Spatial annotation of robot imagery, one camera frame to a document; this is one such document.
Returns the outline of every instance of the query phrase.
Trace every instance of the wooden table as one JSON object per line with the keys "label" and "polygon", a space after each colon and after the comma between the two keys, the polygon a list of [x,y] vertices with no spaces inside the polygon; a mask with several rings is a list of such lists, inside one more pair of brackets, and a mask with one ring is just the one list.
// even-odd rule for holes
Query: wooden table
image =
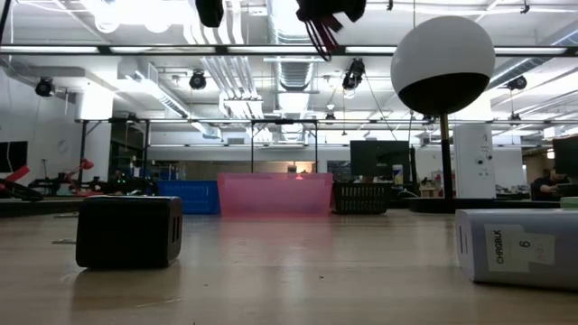
{"label": "wooden table", "polygon": [[165,270],[89,272],[76,220],[0,219],[0,315],[11,324],[575,324],[578,295],[476,285],[452,216],[185,218]]}

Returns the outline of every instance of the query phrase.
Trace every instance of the white box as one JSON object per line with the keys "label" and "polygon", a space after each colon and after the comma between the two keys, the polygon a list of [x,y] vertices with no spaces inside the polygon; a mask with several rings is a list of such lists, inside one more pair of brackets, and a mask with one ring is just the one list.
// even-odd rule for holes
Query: white box
{"label": "white box", "polygon": [[457,198],[495,199],[496,176],[491,125],[455,126],[453,149]]}
{"label": "white box", "polygon": [[473,282],[578,289],[578,210],[457,210],[455,233]]}

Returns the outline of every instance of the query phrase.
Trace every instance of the black and white ball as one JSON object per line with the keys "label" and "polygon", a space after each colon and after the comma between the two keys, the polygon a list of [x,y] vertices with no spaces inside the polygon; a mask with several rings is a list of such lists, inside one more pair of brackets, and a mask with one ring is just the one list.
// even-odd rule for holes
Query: black and white ball
{"label": "black and white ball", "polygon": [[414,111],[451,114],[481,95],[495,63],[491,38],[481,26],[463,17],[437,17],[399,43],[391,81],[399,99]]}

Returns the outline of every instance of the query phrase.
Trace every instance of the pink container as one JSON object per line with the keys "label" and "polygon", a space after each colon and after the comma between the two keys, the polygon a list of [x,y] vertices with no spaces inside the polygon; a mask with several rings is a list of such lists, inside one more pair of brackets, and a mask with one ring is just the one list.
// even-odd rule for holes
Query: pink container
{"label": "pink container", "polygon": [[219,174],[220,211],[224,217],[327,216],[330,173]]}

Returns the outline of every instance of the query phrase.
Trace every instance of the person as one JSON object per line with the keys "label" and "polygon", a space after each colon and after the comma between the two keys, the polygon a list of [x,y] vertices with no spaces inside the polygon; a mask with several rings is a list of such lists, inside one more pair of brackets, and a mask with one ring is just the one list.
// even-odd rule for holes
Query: person
{"label": "person", "polygon": [[566,175],[556,173],[556,168],[554,167],[547,175],[532,182],[532,200],[559,200],[557,185],[569,182]]}

